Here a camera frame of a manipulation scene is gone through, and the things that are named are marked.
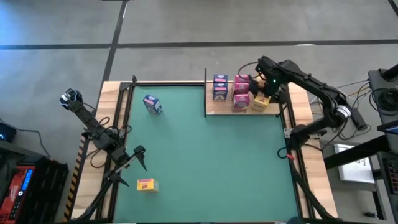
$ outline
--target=gray concrete floor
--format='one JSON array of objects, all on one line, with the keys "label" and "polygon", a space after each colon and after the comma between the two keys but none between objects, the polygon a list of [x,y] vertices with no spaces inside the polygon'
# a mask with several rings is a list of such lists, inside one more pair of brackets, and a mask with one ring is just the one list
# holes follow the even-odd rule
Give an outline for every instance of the gray concrete floor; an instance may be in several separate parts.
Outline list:
[{"label": "gray concrete floor", "polygon": [[[3,0],[0,45],[110,44],[120,7],[112,1]],[[397,37],[398,17],[387,0],[135,0],[127,5],[119,43]],[[52,157],[72,168],[83,125],[58,98],[67,88],[76,88],[95,106],[108,54],[109,49],[0,50],[0,118],[19,128],[38,129]],[[395,65],[398,45],[117,49],[109,79],[130,80],[135,74],[140,80],[201,80],[205,67],[210,74],[234,74],[261,55],[291,59],[304,72],[340,86],[367,79],[370,69]],[[351,93],[359,87],[342,90]],[[377,113],[366,100],[360,103],[374,129],[353,142],[381,135]],[[324,138],[332,137],[328,133]],[[19,133],[16,144],[42,152],[35,134]],[[371,194],[333,189],[333,195],[345,220],[363,221],[362,205],[373,206]]]}]

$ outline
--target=green table surface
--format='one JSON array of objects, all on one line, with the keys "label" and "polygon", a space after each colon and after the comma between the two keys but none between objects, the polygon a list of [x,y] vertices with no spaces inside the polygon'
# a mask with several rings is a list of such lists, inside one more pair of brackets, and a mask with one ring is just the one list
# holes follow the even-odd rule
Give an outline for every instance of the green table surface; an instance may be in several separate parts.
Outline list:
[{"label": "green table surface", "polygon": [[[160,99],[150,114],[142,99]],[[266,222],[297,216],[280,118],[203,116],[203,88],[135,87],[127,152],[143,145],[146,172],[134,161],[122,172],[114,222]],[[137,191],[154,178],[159,192]]]}]

